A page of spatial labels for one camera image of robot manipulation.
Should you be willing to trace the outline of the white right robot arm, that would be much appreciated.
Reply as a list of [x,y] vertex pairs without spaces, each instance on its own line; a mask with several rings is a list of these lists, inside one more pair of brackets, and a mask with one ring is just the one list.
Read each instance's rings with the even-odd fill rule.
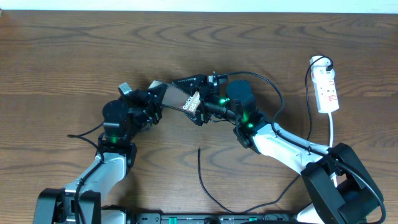
[[246,80],[220,85],[227,75],[195,75],[174,80],[172,86],[187,95],[180,110],[199,125],[211,116],[232,121],[237,140],[245,148],[272,157],[298,173],[311,202],[295,219],[300,223],[366,223],[380,208],[379,223],[386,219],[384,198],[353,149],[316,144],[284,130],[275,119],[259,111]]

